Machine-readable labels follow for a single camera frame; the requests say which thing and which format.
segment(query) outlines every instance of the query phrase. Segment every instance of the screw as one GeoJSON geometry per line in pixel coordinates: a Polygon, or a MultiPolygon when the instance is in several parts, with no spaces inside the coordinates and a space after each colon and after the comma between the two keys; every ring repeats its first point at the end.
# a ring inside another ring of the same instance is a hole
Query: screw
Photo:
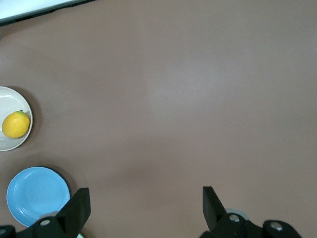
{"type": "Polygon", "coordinates": [[[230,220],[232,220],[233,222],[239,222],[240,218],[236,215],[236,214],[231,214],[229,216],[230,220]]]}
{"type": "Polygon", "coordinates": [[[278,230],[278,231],[281,231],[283,230],[283,227],[281,224],[279,224],[278,222],[271,222],[271,227],[278,230]]]}
{"type": "Polygon", "coordinates": [[[48,223],[50,223],[50,220],[49,220],[49,219],[45,219],[45,220],[42,220],[42,221],[40,222],[40,225],[41,225],[41,226],[46,226],[48,223]]]}

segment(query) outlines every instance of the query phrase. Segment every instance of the white plate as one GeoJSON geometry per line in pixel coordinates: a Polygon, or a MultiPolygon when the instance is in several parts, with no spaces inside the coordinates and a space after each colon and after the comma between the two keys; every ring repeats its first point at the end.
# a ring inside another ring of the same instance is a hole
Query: white plate
{"type": "Polygon", "coordinates": [[[30,105],[25,98],[15,90],[0,86],[0,151],[12,150],[21,145],[29,136],[33,124],[33,116],[30,105]],[[30,119],[29,130],[18,139],[11,139],[2,132],[4,119],[15,111],[23,110],[30,119]]]}

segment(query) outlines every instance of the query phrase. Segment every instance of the blue plate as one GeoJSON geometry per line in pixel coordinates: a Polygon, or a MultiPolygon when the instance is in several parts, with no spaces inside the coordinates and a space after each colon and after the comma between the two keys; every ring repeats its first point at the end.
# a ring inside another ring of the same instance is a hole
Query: blue plate
{"type": "Polygon", "coordinates": [[[65,180],[45,167],[30,167],[19,172],[7,191],[12,215],[23,225],[31,226],[40,216],[58,212],[69,201],[65,180]]]}

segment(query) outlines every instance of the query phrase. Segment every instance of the yellow lemon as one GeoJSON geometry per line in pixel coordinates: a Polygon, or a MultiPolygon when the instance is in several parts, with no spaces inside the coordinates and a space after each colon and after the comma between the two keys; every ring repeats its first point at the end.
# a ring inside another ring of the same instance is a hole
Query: yellow lemon
{"type": "Polygon", "coordinates": [[[9,138],[19,138],[23,136],[29,128],[30,119],[19,110],[8,115],[2,124],[2,132],[9,138]]]}

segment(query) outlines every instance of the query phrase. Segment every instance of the plate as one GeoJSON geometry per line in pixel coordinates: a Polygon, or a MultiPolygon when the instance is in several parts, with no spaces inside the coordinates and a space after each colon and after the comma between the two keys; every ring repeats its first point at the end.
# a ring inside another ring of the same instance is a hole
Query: plate
{"type": "Polygon", "coordinates": [[[0,151],[12,150],[20,146],[29,136],[33,125],[33,116],[30,105],[25,98],[15,90],[0,86],[0,151]],[[15,111],[23,110],[30,119],[30,126],[24,136],[12,139],[2,132],[4,119],[15,111]]]}
{"type": "Polygon", "coordinates": [[[19,172],[7,191],[12,215],[29,227],[42,215],[60,211],[70,199],[66,181],[45,167],[30,167],[19,172]]]}

